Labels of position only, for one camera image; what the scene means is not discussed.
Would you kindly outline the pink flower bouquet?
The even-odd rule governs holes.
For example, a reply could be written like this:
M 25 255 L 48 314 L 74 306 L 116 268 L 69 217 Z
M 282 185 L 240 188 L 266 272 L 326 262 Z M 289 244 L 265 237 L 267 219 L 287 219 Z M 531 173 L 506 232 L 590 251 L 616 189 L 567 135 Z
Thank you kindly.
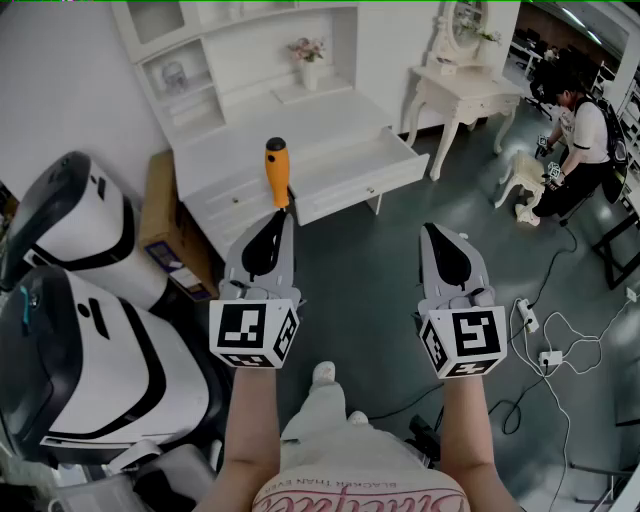
M 289 43 L 287 49 L 297 61 L 313 63 L 324 58 L 325 45 L 323 39 L 299 38 L 295 42 Z

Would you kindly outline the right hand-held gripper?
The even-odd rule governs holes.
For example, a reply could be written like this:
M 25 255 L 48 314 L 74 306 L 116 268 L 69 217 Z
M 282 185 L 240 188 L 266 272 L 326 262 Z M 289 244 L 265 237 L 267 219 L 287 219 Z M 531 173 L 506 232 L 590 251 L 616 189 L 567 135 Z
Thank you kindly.
M 436 376 L 488 374 L 507 355 L 507 326 L 482 255 L 462 234 L 427 222 L 420 256 L 417 336 Z

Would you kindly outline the orange handle screwdriver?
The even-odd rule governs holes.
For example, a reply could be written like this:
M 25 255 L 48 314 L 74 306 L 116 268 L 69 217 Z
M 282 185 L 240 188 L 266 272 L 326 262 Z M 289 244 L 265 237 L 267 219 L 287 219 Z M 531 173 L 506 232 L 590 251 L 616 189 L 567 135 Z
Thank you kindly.
M 272 137 L 266 142 L 265 170 L 271 186 L 274 206 L 286 209 L 289 206 L 290 161 L 286 142 L 281 137 Z

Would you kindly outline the person's printed shirt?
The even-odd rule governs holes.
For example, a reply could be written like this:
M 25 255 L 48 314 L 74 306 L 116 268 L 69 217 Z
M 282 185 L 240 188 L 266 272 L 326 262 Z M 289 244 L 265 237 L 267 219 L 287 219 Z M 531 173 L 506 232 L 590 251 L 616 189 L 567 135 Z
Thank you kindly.
M 266 483 L 252 512 L 471 512 L 466 493 L 434 470 L 305 465 Z

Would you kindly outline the white black machine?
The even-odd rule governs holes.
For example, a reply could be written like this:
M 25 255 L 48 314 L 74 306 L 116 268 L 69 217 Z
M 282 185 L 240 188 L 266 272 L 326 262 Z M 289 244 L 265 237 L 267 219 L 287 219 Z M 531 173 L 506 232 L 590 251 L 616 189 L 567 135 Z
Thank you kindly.
M 0 311 L 0 427 L 24 460 L 106 464 L 143 441 L 206 440 L 223 391 L 196 336 L 62 268 L 31 269 Z
M 57 265 L 147 310 L 169 293 L 168 276 L 138 246 L 139 212 L 87 154 L 72 151 L 29 187 L 0 256 L 0 289 L 33 267 Z

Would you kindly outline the white carved dressing table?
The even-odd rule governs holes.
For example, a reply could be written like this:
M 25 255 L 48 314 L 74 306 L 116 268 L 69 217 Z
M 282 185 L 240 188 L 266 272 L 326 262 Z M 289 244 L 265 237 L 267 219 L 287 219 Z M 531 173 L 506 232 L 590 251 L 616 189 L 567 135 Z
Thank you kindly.
M 418 118 L 422 107 L 439 113 L 445 120 L 444 130 L 429 176 L 437 181 L 441 167 L 460 124 L 472 125 L 479 118 L 495 114 L 504 121 L 494 140 L 493 152 L 502 152 L 502 140 L 516 116 L 524 90 L 504 77 L 494 78 L 483 72 L 464 68 L 454 75 L 441 75 L 425 66 L 415 67 L 419 77 L 415 96 L 409 106 L 407 144 L 413 145 L 418 132 Z

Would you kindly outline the brown cardboard box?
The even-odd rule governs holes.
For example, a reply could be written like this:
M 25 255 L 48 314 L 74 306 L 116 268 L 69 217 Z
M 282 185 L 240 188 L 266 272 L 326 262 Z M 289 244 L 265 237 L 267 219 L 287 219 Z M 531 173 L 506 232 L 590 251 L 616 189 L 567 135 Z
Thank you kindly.
M 219 297 L 217 253 L 178 198 L 171 150 L 149 161 L 138 241 L 190 299 L 201 302 Z

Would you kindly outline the white shelf cabinet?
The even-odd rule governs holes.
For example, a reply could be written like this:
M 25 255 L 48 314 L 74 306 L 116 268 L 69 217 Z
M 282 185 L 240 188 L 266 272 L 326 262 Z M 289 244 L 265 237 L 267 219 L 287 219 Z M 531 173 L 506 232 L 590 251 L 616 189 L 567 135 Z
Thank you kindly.
M 274 208 L 270 138 L 286 142 L 291 178 L 295 164 L 384 128 L 396 134 L 364 90 L 355 2 L 136 0 L 114 2 L 112 13 L 173 150 L 179 198 L 221 256 Z M 287 49 L 302 37 L 324 40 L 316 91 L 304 87 L 300 61 Z M 177 95 L 162 78 L 171 61 L 188 79 Z

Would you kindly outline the black stand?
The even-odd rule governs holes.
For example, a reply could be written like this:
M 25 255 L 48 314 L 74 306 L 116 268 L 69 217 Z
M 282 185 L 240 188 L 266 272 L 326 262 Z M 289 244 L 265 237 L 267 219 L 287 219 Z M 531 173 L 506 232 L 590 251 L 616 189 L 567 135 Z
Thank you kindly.
M 439 434 L 420 415 L 411 418 L 409 429 L 412 436 L 406 442 L 424 456 L 429 469 L 435 469 L 441 461 Z

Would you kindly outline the person's left forearm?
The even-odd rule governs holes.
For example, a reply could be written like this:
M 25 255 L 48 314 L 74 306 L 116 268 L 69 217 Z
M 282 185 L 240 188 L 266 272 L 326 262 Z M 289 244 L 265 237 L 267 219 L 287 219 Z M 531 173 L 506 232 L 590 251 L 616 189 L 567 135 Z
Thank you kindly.
M 279 471 L 276 371 L 239 368 L 221 471 L 193 512 L 251 512 L 260 489 Z

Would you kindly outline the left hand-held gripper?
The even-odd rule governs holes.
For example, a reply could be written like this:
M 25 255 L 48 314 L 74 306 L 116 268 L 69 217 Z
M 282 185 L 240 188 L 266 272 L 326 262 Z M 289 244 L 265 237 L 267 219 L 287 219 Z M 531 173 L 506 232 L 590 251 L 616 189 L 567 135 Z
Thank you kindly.
M 286 361 L 300 327 L 294 227 L 291 214 L 269 214 L 227 253 L 221 298 L 209 303 L 209 351 L 230 367 L 280 369 Z

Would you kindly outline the person's right forearm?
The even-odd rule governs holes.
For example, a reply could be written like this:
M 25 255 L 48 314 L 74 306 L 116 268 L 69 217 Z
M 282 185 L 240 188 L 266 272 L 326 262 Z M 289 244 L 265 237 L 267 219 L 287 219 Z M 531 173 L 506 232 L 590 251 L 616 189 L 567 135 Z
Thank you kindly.
M 444 381 L 441 471 L 461 486 L 472 512 L 523 512 L 496 469 L 480 376 Z

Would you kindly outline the black frame table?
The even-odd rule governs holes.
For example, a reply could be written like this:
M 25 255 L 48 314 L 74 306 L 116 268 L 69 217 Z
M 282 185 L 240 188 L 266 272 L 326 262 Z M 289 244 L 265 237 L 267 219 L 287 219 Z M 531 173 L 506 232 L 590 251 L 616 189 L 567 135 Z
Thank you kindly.
M 614 290 L 640 267 L 640 250 L 627 263 L 619 262 L 614 256 L 612 242 L 632 226 L 640 222 L 637 212 L 630 213 L 624 220 L 606 232 L 592 249 L 604 262 L 605 281 L 610 290 Z

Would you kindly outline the person's grey trousers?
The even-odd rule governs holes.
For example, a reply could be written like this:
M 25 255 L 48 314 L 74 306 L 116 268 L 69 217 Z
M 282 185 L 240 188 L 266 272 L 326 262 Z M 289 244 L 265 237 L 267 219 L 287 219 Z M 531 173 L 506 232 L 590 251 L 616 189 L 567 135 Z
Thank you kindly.
M 350 422 L 341 385 L 328 381 L 311 386 L 281 435 L 281 469 L 302 466 L 389 474 L 426 468 L 417 452 L 396 436 Z

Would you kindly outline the clear glass jar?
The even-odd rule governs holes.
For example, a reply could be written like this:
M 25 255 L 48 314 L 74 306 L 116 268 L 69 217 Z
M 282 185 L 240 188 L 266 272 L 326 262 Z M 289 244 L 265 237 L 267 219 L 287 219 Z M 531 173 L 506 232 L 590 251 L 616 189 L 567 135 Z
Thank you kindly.
M 171 61 L 162 67 L 162 78 L 169 95 L 177 95 L 187 90 L 188 79 L 179 61 Z

